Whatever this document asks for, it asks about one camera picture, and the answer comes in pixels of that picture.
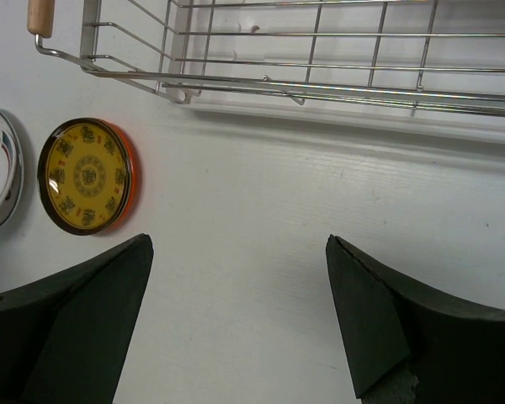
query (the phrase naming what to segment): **white table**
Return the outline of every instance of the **white table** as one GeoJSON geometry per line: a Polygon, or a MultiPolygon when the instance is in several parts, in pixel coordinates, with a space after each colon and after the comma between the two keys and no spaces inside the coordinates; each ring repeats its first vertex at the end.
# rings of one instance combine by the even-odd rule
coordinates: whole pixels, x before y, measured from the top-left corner
{"type": "MultiPolygon", "coordinates": [[[[73,53],[81,12],[81,1],[57,2],[56,43],[73,53]]],[[[194,114],[40,56],[25,19],[24,2],[0,2],[0,109],[24,127],[27,168],[0,229],[0,291],[150,234],[155,260],[116,404],[355,402],[330,233],[505,308],[505,148],[194,114]],[[120,125],[141,155],[141,201],[106,236],[60,230],[36,191],[46,137],[82,116],[120,125]]]]}

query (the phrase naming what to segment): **yellow lid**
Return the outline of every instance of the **yellow lid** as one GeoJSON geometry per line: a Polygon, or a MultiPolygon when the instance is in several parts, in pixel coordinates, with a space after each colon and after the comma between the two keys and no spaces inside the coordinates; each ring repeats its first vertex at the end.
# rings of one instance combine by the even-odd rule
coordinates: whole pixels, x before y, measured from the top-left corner
{"type": "Polygon", "coordinates": [[[113,127],[90,118],[71,120],[55,130],[41,153],[41,200],[62,229],[93,234],[123,212],[130,173],[130,158],[113,127]]]}

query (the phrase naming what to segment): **basket handle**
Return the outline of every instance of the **basket handle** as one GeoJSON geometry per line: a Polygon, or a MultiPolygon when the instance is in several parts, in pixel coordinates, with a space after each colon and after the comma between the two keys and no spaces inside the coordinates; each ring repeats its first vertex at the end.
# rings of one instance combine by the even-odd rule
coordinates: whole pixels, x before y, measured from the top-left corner
{"type": "Polygon", "coordinates": [[[55,0],[28,1],[28,31],[43,38],[52,36],[55,0]]]}

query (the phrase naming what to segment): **wire basket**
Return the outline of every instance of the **wire basket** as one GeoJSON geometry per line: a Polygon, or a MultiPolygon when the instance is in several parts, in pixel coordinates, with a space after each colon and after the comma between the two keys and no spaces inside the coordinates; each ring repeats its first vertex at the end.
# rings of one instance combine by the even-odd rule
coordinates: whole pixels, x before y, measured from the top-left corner
{"type": "Polygon", "coordinates": [[[43,46],[53,8],[40,53],[178,104],[505,118],[505,0],[84,0],[79,57],[43,46]]]}

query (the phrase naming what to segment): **metal wire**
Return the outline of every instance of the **metal wire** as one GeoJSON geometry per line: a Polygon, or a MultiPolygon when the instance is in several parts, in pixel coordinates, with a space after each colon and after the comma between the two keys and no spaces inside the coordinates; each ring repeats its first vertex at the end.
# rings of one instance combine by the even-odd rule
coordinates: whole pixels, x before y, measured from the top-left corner
{"type": "MultiPolygon", "coordinates": [[[[85,2],[98,2],[105,0],[85,0],[85,2]]],[[[505,40],[505,32],[435,32],[434,23],[436,20],[439,0],[311,0],[296,2],[250,2],[250,3],[223,3],[224,0],[209,0],[208,3],[197,3],[198,0],[185,0],[186,3],[180,3],[178,0],[167,0],[167,8],[163,18],[148,10],[136,0],[127,0],[129,4],[144,13],[149,19],[156,21],[162,26],[162,43],[154,45],[141,38],[139,35],[131,32],[125,26],[113,21],[100,21],[98,16],[83,21],[83,26],[92,27],[95,31],[95,38],[90,38],[94,43],[90,51],[81,54],[80,58],[65,54],[58,50],[47,50],[43,47],[41,38],[36,40],[36,45],[41,53],[62,57],[73,63],[81,65],[85,72],[89,72],[99,77],[112,77],[120,81],[127,82],[135,87],[146,91],[156,93],[174,102],[187,103],[191,96],[200,96],[204,91],[219,91],[227,93],[259,94],[276,97],[289,98],[299,105],[306,100],[325,100],[344,103],[380,105],[393,108],[404,108],[419,110],[446,111],[463,114],[484,114],[505,117],[505,95],[494,93],[462,93],[453,91],[427,91],[423,87],[423,76],[427,74],[456,73],[460,75],[503,75],[505,76],[504,66],[430,66],[428,64],[428,51],[434,40],[505,40]],[[425,32],[385,32],[385,19],[388,10],[396,13],[396,8],[402,4],[416,4],[417,7],[429,7],[430,18],[425,32]],[[380,17],[375,32],[357,32],[322,29],[322,11],[324,8],[349,8],[352,6],[381,7],[380,17]],[[225,31],[213,29],[214,15],[219,13],[220,9],[225,8],[272,8],[270,13],[283,13],[290,8],[314,8],[311,10],[312,31],[288,31],[272,30],[264,31],[262,29],[251,29],[251,31],[225,31]],[[205,29],[192,30],[194,10],[207,9],[207,21],[205,29]],[[171,23],[172,13],[185,13],[184,24],[179,26],[171,23]],[[138,66],[119,58],[116,55],[101,52],[97,46],[97,36],[100,29],[115,29],[122,34],[133,39],[140,46],[144,46],[150,51],[159,55],[158,68],[148,71],[140,69],[138,66]],[[202,56],[189,56],[189,42],[195,37],[205,37],[205,47],[202,50],[202,56]],[[269,38],[302,38],[310,39],[311,44],[308,57],[305,61],[258,61],[248,60],[246,58],[221,58],[210,56],[210,40],[214,37],[248,37],[258,38],[259,44],[269,38]],[[173,49],[172,41],[176,44],[179,38],[183,47],[173,49]],[[372,53],[370,63],[348,63],[341,58],[340,62],[325,63],[315,62],[316,43],[320,38],[371,38],[375,39],[375,47],[372,53]],[[404,63],[379,63],[380,47],[383,39],[421,39],[423,48],[421,60],[418,66],[408,66],[404,63]],[[107,60],[116,63],[126,69],[126,72],[103,69],[97,65],[98,61],[107,60]],[[178,70],[173,72],[166,71],[165,61],[178,66],[178,70]],[[305,69],[302,81],[273,79],[267,74],[261,77],[217,77],[208,76],[206,72],[210,66],[229,65],[236,66],[236,72],[239,72],[239,66],[270,66],[280,68],[280,77],[284,77],[289,69],[305,69]],[[198,74],[191,74],[192,66],[199,67],[198,74]],[[333,69],[336,71],[368,71],[368,81],[363,86],[350,86],[335,84],[332,82],[313,82],[312,73],[317,69],[333,69]],[[413,89],[398,88],[391,86],[389,88],[377,87],[375,83],[376,72],[416,72],[417,80],[413,89]],[[156,86],[150,88],[140,84],[138,80],[152,80],[156,86]],[[181,90],[182,98],[166,93],[167,90],[181,90]]]]}

